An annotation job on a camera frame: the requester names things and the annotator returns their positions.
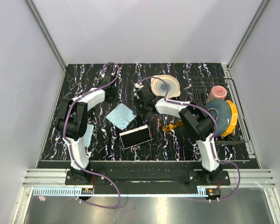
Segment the light blue cleaning cloth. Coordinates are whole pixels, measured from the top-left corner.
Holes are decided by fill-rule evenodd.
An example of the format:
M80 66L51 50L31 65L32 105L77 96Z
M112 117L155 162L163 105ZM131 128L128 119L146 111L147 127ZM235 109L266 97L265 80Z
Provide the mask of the light blue cleaning cloth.
M124 130L135 118L133 111L124 104L119 104L106 116L106 119L120 130Z

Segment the white geometric glasses case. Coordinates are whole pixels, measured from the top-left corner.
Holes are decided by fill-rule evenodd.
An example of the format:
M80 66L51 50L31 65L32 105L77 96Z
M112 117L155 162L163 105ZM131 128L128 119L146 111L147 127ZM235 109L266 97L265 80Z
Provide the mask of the white geometric glasses case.
M119 134L124 149L149 142L152 140L148 125L140 126Z

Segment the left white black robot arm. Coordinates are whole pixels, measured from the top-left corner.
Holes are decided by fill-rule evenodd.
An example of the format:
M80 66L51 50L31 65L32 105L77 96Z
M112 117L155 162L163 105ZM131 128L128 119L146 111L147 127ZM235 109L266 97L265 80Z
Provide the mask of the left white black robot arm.
M89 160L84 145L89 112L98 104L115 97L117 76L105 75L100 85L73 99L61 101L55 126L70 153L71 169L77 171L75 179L82 185L91 181L91 173L86 170Z

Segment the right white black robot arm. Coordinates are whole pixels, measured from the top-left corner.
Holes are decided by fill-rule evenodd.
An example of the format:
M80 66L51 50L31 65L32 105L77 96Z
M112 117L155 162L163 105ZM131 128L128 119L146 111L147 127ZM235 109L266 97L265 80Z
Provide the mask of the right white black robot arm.
M181 102L155 96L148 86L141 88L137 86L135 94L134 112L136 114L154 112L182 120L189 138L198 145L204 170L203 181L208 185L215 184L222 172L214 143L218 126L203 103L200 100Z

